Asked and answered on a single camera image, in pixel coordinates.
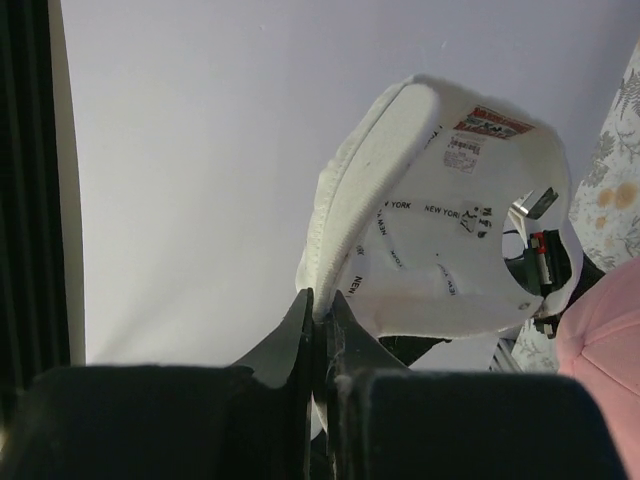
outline pink baseball cap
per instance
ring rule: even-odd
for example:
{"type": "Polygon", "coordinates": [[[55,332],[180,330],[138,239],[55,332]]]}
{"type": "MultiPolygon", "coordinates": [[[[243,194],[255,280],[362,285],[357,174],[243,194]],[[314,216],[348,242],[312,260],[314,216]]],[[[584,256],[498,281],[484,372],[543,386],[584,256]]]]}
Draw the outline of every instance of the pink baseball cap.
{"type": "Polygon", "coordinates": [[[640,479],[640,258],[605,275],[563,315],[559,373],[581,382],[640,479]]]}

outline white backdrop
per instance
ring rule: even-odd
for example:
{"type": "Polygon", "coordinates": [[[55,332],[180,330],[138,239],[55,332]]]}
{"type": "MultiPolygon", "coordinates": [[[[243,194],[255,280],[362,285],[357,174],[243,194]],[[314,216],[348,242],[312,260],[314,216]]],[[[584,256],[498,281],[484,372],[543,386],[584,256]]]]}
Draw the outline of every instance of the white backdrop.
{"type": "Polygon", "coordinates": [[[586,169],[637,0],[62,0],[88,362],[221,364],[295,295],[317,175],[389,84],[514,102],[586,169]]]}

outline red sticker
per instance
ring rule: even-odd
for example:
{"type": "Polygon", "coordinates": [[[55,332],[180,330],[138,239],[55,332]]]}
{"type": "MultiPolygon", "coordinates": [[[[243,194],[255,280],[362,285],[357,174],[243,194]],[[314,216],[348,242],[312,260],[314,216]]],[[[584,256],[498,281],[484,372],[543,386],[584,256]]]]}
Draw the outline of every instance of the red sticker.
{"type": "Polygon", "coordinates": [[[505,117],[481,105],[475,107],[473,112],[467,115],[467,118],[454,127],[455,130],[479,133],[503,140],[521,135],[533,130],[533,128],[529,124],[505,117]]]}

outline floral pattern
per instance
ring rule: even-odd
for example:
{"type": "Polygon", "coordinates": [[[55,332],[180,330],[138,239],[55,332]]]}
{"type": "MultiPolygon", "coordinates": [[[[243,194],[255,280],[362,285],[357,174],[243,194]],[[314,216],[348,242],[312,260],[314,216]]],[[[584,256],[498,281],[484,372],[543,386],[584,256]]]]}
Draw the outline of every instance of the floral pattern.
{"type": "MultiPolygon", "coordinates": [[[[640,256],[640,43],[592,158],[569,219],[589,258],[610,271],[640,256]]],[[[558,369],[555,341],[538,333],[531,320],[522,328],[512,356],[524,372],[558,369]]]]}

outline red component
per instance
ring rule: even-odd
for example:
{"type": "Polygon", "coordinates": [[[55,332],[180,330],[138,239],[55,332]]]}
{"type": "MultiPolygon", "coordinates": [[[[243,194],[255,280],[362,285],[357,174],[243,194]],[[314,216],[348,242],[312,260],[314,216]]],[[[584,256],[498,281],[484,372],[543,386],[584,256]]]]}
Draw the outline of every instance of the red component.
{"type": "Polygon", "coordinates": [[[544,233],[534,233],[533,238],[538,240],[538,248],[536,248],[536,253],[547,253],[547,243],[544,241],[544,233]]]}

